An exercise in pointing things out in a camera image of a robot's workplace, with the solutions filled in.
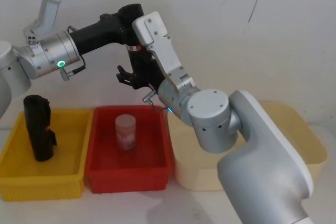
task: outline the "beige bin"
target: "beige bin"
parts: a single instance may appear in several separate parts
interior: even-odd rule
[[[277,102],[262,102],[261,105],[301,155],[315,182],[327,161],[326,149],[295,110]],[[168,114],[168,124],[178,183],[189,190],[223,190],[217,176],[217,163],[228,152],[210,154],[202,150],[193,128],[173,114]],[[230,151],[244,144],[239,135]]]

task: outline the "plastic storage bin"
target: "plastic storage bin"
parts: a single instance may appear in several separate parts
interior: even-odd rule
[[[316,181],[328,157],[319,139],[291,107],[277,102],[260,104],[301,155],[313,180]],[[223,190],[218,179],[217,163],[227,152],[211,154],[204,151],[192,127],[186,126],[172,114],[168,114],[168,122],[177,182],[189,190]],[[239,134],[236,144],[229,152],[244,144],[245,140]]]
[[[22,112],[0,155],[0,193],[5,201],[80,198],[93,110],[51,110],[54,156],[34,159]]]
[[[115,120],[136,119],[135,148],[117,146]],[[164,190],[172,170],[172,149],[164,112],[151,106],[105,106],[95,109],[86,163],[93,193]]]

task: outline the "metal bracket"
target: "metal bracket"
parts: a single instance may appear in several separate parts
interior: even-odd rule
[[[39,38],[53,30],[58,6],[61,1],[62,0],[42,0],[37,20],[24,28],[27,44],[36,44]]]
[[[195,82],[184,70],[172,46],[162,18],[158,12],[152,12],[136,19],[133,29],[140,43],[153,53],[166,79],[177,93],[182,89],[193,88]]]

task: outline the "green indicator light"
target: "green indicator light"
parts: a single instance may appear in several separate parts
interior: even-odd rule
[[[64,67],[64,66],[65,66],[65,61],[60,60],[59,62],[57,62],[57,66],[58,66],[59,68]]]

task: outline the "table surface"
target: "table surface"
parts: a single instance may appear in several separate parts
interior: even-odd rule
[[[312,126],[328,151],[328,162],[303,206],[316,224],[336,223],[336,140]],[[0,150],[9,131],[0,131]],[[3,202],[0,223],[25,224],[240,224],[223,191],[194,192],[172,177],[165,191],[95,195],[86,190],[73,200]]]

